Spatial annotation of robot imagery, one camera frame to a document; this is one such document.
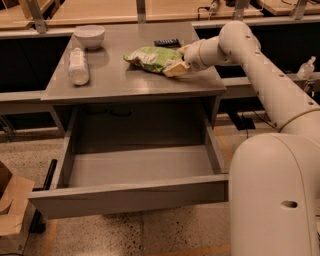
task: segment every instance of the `gray table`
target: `gray table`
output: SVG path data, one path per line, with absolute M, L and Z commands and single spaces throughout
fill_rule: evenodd
M 102 48 L 87 52 L 90 82 L 77 87 L 68 79 L 69 52 L 80 46 L 72 37 L 41 98 L 75 108 L 51 189 L 31 193 L 31 202 L 50 219 L 227 200 L 212 133 L 226 90 L 216 69 L 169 79 L 122 59 L 154 40 L 197 40 L 191 24 L 105 28 Z M 132 115 L 122 115 L 131 104 Z M 91 111 L 104 105 L 108 111 Z
M 51 103 L 98 103 L 141 101 L 160 98 L 216 96 L 225 87 L 214 67 L 184 77 L 168 79 L 130 66 L 122 59 L 126 53 L 153 46 L 154 40 L 179 38 L 183 45 L 198 40 L 190 23 L 132 24 L 105 26 L 99 50 L 87 51 L 90 81 L 74 86 L 68 78 L 69 53 L 81 47 L 73 36 L 56 71 L 42 95 Z

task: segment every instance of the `white bowl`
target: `white bowl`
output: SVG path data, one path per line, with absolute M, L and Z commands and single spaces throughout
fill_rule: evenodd
M 100 47 L 104 40 L 105 29 L 102 26 L 87 25 L 77 27 L 74 31 L 75 37 L 89 50 Z

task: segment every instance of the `cardboard box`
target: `cardboard box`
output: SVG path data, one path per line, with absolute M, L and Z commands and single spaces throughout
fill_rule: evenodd
M 21 232 L 34 182 L 18 175 L 0 161 L 0 237 Z

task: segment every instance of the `speckled floor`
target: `speckled floor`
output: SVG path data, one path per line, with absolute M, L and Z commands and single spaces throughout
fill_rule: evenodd
M 227 165 L 248 136 L 272 131 L 253 113 L 248 115 L 257 128 L 248 134 L 238 131 L 225 115 L 218 117 L 216 133 Z M 41 187 L 51 159 L 59 158 L 62 141 L 55 128 L 19 131 L 10 143 L 0 133 L 0 158 L 13 173 Z M 23 255 L 227 256 L 231 255 L 229 205 L 47 220 L 45 232 L 29 234 Z

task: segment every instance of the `green snack bag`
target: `green snack bag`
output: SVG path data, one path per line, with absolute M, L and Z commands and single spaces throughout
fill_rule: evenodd
M 123 59 L 149 72 L 162 73 L 165 68 L 182 61 L 182 55 L 176 50 L 164 47 L 142 47 L 125 54 Z

